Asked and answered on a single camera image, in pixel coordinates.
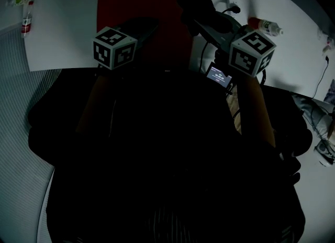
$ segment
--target cable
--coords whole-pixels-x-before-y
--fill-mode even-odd
[[[231,11],[231,12],[237,14],[237,13],[240,13],[240,12],[241,12],[241,9],[240,9],[238,6],[233,6],[233,7],[231,7],[231,8],[227,8],[227,9],[224,10],[222,13],[225,13],[225,12],[227,12],[227,11]]]
[[[322,106],[320,106],[320,105],[318,105],[321,109],[323,109],[324,111],[325,111],[325,113],[327,113],[327,114],[330,114],[330,112],[328,112],[328,110],[326,109],[326,108],[324,108],[324,107],[322,107]]]
[[[240,27],[240,29],[238,29],[237,32],[235,32],[234,36],[232,37],[232,39],[231,39],[230,42],[229,42],[229,47],[231,46],[231,43],[233,43],[233,41],[234,41],[236,35],[237,35],[237,34],[240,34],[240,33],[243,32],[243,31],[245,31],[245,29],[246,29],[247,26],[248,26],[248,25],[243,25],[243,26]]]
[[[315,107],[316,106],[313,106],[313,109],[310,111],[310,120],[311,120],[311,123],[309,122],[309,124],[312,126],[312,128],[314,129],[314,131],[317,133],[317,135],[318,135],[318,137],[321,139],[321,140],[323,140],[322,138],[321,138],[321,136],[320,136],[320,133],[319,133],[319,131],[316,129],[316,125],[314,125],[314,122],[313,122],[313,112],[314,112],[314,109],[315,109]]]
[[[323,79],[323,76],[325,75],[326,69],[328,68],[328,65],[329,65],[329,59],[328,59],[327,56],[326,56],[326,61],[327,61],[327,66],[326,66],[325,70],[323,71],[322,77],[321,77],[321,79],[320,79],[318,85],[316,86],[316,90],[315,90],[314,96],[313,96],[312,98],[315,97],[316,92],[318,91],[318,87],[319,87],[319,85],[320,85],[320,83],[321,83],[321,81],[322,81],[322,79]]]
[[[205,44],[205,46],[204,46],[204,49],[203,49],[203,51],[202,51],[202,53],[201,53],[200,67],[199,67],[199,71],[198,71],[198,73],[201,72],[201,67],[203,66],[203,56],[204,56],[204,52],[205,52],[205,49],[206,49],[207,45],[208,45],[208,42],[206,42],[206,44]]]
[[[229,95],[232,94],[232,89],[236,86],[236,83],[228,84],[228,87],[226,89],[226,99],[228,98]]]
[[[98,67],[95,69],[95,74],[94,74],[95,77],[98,76],[98,74],[99,74],[99,69],[100,69],[101,67],[103,67],[103,66],[102,66],[100,63],[98,63]]]
[[[314,110],[314,107],[313,107],[313,109],[312,109],[312,111],[310,112],[310,120],[311,120],[311,122],[307,119],[307,117],[303,114],[303,117],[304,117],[304,119],[310,124],[310,126],[312,127],[312,129],[315,131],[315,133],[316,133],[316,135],[319,137],[319,139],[322,141],[322,143],[323,143],[323,146],[327,149],[327,151],[328,152],[330,152],[329,151],[329,149],[328,149],[328,146],[327,146],[327,144],[325,143],[325,140],[324,139],[322,139],[322,137],[320,136],[320,133],[319,133],[319,131],[316,129],[316,127],[314,126],[314,123],[313,123],[313,117],[312,117],[312,114],[313,114],[313,110]]]
[[[232,117],[232,120],[235,120],[235,118],[237,117],[237,115],[240,113],[240,109],[238,109],[236,111],[236,113],[234,114],[234,116]]]
[[[265,80],[266,80],[266,71],[265,71],[265,69],[263,70],[263,77],[262,77],[262,81],[261,81],[261,83],[260,83],[260,85],[261,86],[263,86],[264,85],[264,83],[265,83]]]

